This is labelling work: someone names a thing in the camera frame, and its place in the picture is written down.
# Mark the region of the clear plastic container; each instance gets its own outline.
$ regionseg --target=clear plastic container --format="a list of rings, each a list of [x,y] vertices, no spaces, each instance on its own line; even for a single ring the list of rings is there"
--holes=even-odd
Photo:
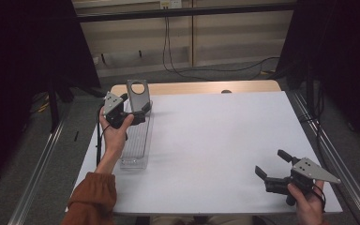
[[[121,156],[121,169],[144,170],[147,168],[154,124],[152,104],[151,101],[151,110],[145,116],[145,122],[127,129],[128,139]],[[130,104],[126,106],[126,112],[131,112]]]

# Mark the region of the black panel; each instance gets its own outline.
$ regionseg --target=black panel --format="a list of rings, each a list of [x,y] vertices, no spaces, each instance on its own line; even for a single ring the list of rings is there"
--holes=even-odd
[[[325,92],[360,131],[360,1],[297,9],[277,70],[294,62],[300,63],[286,74],[290,87],[298,88],[305,80],[310,63],[313,79],[322,81]]]
[[[75,16],[70,0],[0,1],[0,168],[50,79],[63,90],[64,77],[99,86],[79,23],[55,19]]]

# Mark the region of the white table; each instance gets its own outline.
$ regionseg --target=white table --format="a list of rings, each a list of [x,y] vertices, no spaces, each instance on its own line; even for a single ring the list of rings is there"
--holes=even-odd
[[[286,196],[265,191],[256,165],[268,176],[290,175],[283,149],[318,162],[284,92],[151,96],[153,136],[148,166],[115,166],[122,215],[276,214],[294,212]],[[96,168],[95,131],[77,185]],[[341,212],[325,184],[327,213]]]

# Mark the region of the orange sleeve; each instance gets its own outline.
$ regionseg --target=orange sleeve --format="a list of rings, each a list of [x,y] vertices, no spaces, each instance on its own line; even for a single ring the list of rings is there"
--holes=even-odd
[[[115,203],[115,177],[112,174],[89,172],[74,189],[68,201],[68,212],[61,224],[113,225]]]
[[[329,224],[329,222],[324,220],[323,223],[320,223],[319,225],[330,225],[330,224]]]

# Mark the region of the human hand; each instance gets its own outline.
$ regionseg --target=human hand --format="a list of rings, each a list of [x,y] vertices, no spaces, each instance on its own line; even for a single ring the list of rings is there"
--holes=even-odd
[[[323,194],[318,189],[323,189],[323,181],[317,180],[315,182],[317,187],[315,191],[319,196]],[[319,225],[323,223],[323,206],[321,200],[314,194],[304,196],[302,191],[294,184],[288,185],[288,190],[297,200],[297,218],[300,225]]]
[[[125,147],[127,129],[133,122],[134,115],[128,115],[119,129],[111,127],[105,119],[104,110],[101,108],[99,121],[104,129],[105,153],[100,163],[97,165],[95,173],[112,173],[116,161],[121,157]]]

